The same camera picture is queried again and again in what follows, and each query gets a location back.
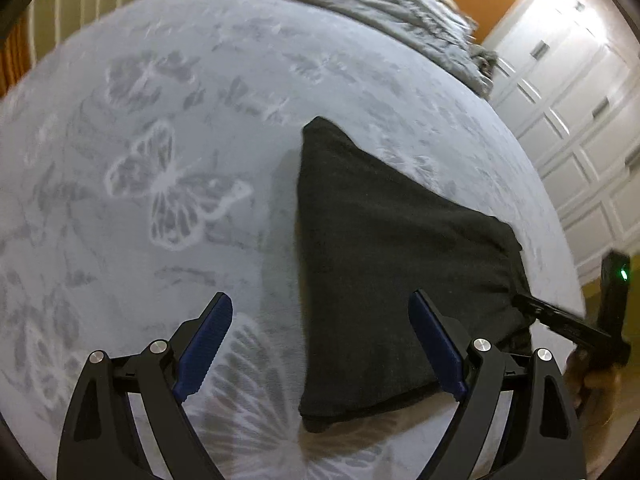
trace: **human hand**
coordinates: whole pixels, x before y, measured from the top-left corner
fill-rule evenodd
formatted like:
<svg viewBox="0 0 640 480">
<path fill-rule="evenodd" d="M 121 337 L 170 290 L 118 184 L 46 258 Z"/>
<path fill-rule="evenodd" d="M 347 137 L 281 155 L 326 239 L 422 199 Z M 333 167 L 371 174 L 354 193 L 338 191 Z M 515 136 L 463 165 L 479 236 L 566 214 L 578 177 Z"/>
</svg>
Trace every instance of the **human hand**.
<svg viewBox="0 0 640 480">
<path fill-rule="evenodd" d="M 580 424 L 587 470 L 592 471 L 598 468 L 609 434 L 609 421 L 620 396 L 621 377 L 620 368 L 616 365 L 606 370 L 587 372 L 588 369 L 588 353 L 585 350 L 575 350 L 566 361 L 564 382 L 576 409 L 587 402 L 583 397 L 585 388 L 591 393 L 587 409 L 580 417 Z"/>
</svg>

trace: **cabinet door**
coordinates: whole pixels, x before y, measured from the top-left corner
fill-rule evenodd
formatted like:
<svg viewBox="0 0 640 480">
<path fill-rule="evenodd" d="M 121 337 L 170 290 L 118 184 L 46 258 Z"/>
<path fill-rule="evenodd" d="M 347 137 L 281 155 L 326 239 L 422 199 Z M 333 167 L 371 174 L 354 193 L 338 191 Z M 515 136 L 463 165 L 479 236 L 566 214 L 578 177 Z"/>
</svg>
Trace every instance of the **cabinet door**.
<svg viewBox="0 0 640 480">
<path fill-rule="evenodd" d="M 518 134 L 537 170 L 563 159 L 571 144 L 606 120 L 623 99 L 621 88 L 631 73 L 632 67 L 603 45 L 566 89 L 543 103 Z"/>
<path fill-rule="evenodd" d="M 640 82 L 606 120 L 587 129 L 541 172 L 583 281 L 609 248 L 640 244 L 640 172 L 625 160 L 640 146 Z"/>
<path fill-rule="evenodd" d="M 562 41 L 545 49 L 531 69 L 495 105 L 496 113 L 516 138 L 520 138 L 535 119 L 542 116 L 545 106 L 592 62 L 599 49 L 600 43 L 593 34 L 575 24 L 568 29 Z M 547 136 L 541 139 L 544 142 L 549 140 Z M 542 154 L 546 149 L 537 146 L 535 151 Z"/>
<path fill-rule="evenodd" d="M 498 104 L 518 77 L 528 72 L 536 59 L 536 47 L 554 46 L 564 38 L 570 22 L 554 5 L 554 0 L 535 0 L 496 47 L 498 64 L 490 102 Z"/>
</svg>

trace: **black towel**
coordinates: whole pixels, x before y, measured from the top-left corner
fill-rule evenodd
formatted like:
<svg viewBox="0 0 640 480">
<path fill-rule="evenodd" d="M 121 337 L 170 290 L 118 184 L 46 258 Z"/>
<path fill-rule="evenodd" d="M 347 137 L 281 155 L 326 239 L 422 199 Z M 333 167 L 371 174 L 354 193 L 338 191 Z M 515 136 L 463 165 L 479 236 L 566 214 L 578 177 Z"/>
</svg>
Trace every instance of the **black towel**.
<svg viewBox="0 0 640 480">
<path fill-rule="evenodd" d="M 407 316 L 417 288 L 472 337 L 530 352 L 532 319 L 511 306 L 529 292 L 511 227 L 432 193 L 323 118 L 303 129 L 298 214 L 305 421 L 396 409 L 436 390 Z"/>
</svg>

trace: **bedsheet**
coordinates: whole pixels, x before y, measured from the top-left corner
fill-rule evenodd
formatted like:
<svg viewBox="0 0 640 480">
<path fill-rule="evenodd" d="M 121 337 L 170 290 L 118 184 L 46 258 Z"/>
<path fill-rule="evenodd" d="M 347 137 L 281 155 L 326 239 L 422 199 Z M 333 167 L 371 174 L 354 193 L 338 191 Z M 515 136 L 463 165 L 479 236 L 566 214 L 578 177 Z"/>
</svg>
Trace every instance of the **bedsheet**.
<svg viewBox="0 0 640 480">
<path fill-rule="evenodd" d="M 496 54 L 469 43 L 471 29 L 455 24 L 437 0 L 299 0 L 349 16 L 417 50 L 479 96 L 493 88 Z M 491 65 L 487 71 L 485 64 Z"/>
<path fill-rule="evenodd" d="M 525 153 L 424 56 L 289 0 L 138 0 L 71 37 L 0 104 L 0 411 L 48 478 L 89 352 L 140 352 L 218 290 L 236 314 L 185 410 L 227 478 L 416 478 L 455 409 L 446 394 L 323 434 L 300 427 L 296 179 L 300 129 L 318 115 L 512 224 L 532 293 L 582 310 Z M 532 331 L 564 362 L 567 341 Z"/>
</svg>

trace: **metal screw head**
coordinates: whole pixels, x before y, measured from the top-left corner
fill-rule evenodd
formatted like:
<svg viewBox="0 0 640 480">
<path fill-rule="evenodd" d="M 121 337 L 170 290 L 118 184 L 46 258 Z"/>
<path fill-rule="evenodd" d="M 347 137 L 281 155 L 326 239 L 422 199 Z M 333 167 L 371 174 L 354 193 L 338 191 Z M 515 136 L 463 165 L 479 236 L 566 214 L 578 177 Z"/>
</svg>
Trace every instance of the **metal screw head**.
<svg viewBox="0 0 640 480">
<path fill-rule="evenodd" d="M 92 354 L 89 356 L 89 362 L 93 363 L 94 365 L 97 365 L 103 359 L 104 359 L 104 352 L 101 352 L 100 350 L 96 350 L 95 352 L 92 352 Z"/>
<path fill-rule="evenodd" d="M 481 352 L 488 352 L 491 348 L 491 343 L 489 343 L 486 339 L 479 338 L 474 341 L 474 346 Z"/>
<path fill-rule="evenodd" d="M 158 341 L 153 341 L 149 346 L 149 350 L 151 350 L 152 354 L 161 354 L 166 350 L 166 341 L 162 339 L 158 339 Z"/>
<path fill-rule="evenodd" d="M 553 354 L 546 348 L 539 348 L 537 354 L 543 361 L 551 361 L 551 358 L 553 357 Z"/>
</svg>

